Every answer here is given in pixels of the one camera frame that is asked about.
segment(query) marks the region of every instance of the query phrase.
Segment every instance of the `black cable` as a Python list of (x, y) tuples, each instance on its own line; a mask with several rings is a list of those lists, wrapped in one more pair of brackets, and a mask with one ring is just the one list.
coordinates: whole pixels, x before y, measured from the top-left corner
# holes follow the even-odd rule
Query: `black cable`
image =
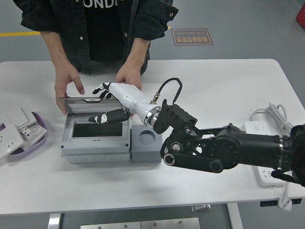
[(161, 90), (164, 88), (164, 86), (165, 86), (169, 81), (173, 81), (173, 80), (177, 81), (178, 84), (180, 85), (180, 87), (179, 87), (179, 89), (178, 89), (178, 91), (177, 91), (177, 93), (176, 93), (176, 96), (175, 96), (174, 99), (173, 99), (173, 105), (174, 105), (174, 103), (176, 102), (176, 100), (177, 100), (177, 98), (178, 98), (178, 96), (179, 96), (179, 94), (180, 94), (180, 92), (181, 92), (181, 90), (182, 90), (182, 82), (180, 81), (179, 78), (170, 78), (170, 79), (166, 80), (166, 81), (161, 85), (161, 87), (159, 88), (159, 90), (158, 90), (157, 93), (160, 94), (160, 92), (161, 92)]

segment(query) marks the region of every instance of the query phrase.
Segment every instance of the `power strip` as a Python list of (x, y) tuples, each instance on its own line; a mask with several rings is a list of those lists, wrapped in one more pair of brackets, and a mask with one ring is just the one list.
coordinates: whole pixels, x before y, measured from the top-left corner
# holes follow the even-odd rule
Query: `power strip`
[[(271, 135), (268, 124), (263, 121), (248, 121), (242, 127), (247, 134)], [(263, 187), (276, 188), (283, 186), (286, 182), (271, 176), (272, 168), (253, 166), (258, 183)]]

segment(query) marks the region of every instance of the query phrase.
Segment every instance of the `black robotic arm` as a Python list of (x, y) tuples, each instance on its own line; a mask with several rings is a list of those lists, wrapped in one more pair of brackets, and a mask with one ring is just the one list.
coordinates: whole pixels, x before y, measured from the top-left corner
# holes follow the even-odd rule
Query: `black robotic arm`
[[(178, 105), (163, 101), (153, 129), (161, 134), (173, 128), (161, 148), (167, 165), (213, 173), (238, 164), (270, 167), (273, 177), (305, 187), (305, 125), (295, 126), (288, 137), (246, 134), (232, 124), (198, 129), (196, 122)], [(284, 174), (290, 170), (292, 176)]]

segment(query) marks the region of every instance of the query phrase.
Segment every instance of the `yellow floor line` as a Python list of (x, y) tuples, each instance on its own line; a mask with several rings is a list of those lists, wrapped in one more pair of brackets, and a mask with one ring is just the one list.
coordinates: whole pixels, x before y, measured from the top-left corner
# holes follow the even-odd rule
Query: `yellow floor line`
[(0, 37), (13, 37), (13, 36), (31, 36), (40, 35), (39, 32), (6, 32), (0, 33)]

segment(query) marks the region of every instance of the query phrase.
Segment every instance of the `black jacket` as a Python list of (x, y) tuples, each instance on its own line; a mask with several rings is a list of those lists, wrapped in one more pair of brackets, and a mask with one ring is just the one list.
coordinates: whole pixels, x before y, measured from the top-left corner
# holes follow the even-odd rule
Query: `black jacket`
[[(21, 25), (60, 34), (65, 53), (77, 71), (91, 73), (83, 0), (14, 0), (22, 10)], [(136, 37), (151, 41), (164, 36), (167, 22), (178, 12), (173, 0), (117, 0), (125, 63)], [(149, 50), (141, 69), (146, 70)]]

